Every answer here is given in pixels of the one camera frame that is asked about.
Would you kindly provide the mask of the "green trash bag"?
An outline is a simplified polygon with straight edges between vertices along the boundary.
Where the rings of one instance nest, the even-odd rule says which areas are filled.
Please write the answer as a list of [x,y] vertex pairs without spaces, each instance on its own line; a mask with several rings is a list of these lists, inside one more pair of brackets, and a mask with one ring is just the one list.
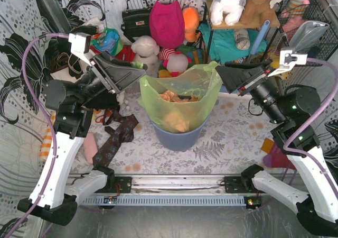
[[185,133],[198,128],[213,110],[222,85],[218,63],[193,65],[177,77],[139,80],[140,105],[160,129]]

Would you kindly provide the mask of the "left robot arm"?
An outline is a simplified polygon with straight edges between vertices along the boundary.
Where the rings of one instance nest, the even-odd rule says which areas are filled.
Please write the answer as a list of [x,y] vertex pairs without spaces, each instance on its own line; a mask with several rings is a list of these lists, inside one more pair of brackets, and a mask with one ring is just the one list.
[[46,106],[56,111],[51,125],[52,146],[39,182],[28,198],[19,201],[18,210],[66,226],[78,204],[99,190],[116,189],[115,173],[104,159],[94,161],[93,170],[67,186],[67,179],[91,125],[93,109],[88,102],[108,92],[119,94],[146,75],[147,65],[115,59],[108,52],[93,56],[86,73],[72,83],[52,80],[45,89]]

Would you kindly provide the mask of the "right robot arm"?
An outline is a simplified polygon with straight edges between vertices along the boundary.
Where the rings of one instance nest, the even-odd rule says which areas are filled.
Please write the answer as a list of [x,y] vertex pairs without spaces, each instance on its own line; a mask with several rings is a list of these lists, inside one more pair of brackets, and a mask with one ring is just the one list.
[[269,70],[266,63],[229,63],[217,66],[216,71],[229,93],[249,94],[275,124],[271,131],[274,142],[294,165],[306,186],[306,191],[295,189],[253,164],[239,177],[225,178],[226,191],[267,193],[292,210],[311,234],[337,237],[337,184],[311,127],[333,100],[337,87],[321,100],[316,89],[310,86],[299,86],[290,93],[281,94],[268,79],[274,71]]

